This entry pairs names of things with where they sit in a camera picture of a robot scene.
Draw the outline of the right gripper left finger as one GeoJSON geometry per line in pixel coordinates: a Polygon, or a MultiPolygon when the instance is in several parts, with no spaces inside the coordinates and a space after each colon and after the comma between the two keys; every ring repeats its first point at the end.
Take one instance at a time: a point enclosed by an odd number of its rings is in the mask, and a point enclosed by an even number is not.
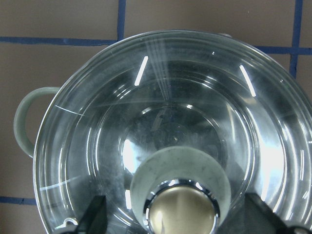
{"type": "Polygon", "coordinates": [[[106,196],[95,196],[78,225],[66,225],[58,234],[105,234],[108,227],[106,196]]]}

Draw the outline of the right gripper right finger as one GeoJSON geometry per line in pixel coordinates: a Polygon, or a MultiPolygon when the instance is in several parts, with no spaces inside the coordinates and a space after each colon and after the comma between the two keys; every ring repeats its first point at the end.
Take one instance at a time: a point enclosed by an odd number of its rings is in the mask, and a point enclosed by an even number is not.
{"type": "Polygon", "coordinates": [[[311,230],[287,226],[255,193],[245,194],[245,233],[247,234],[310,234],[311,230]]]}

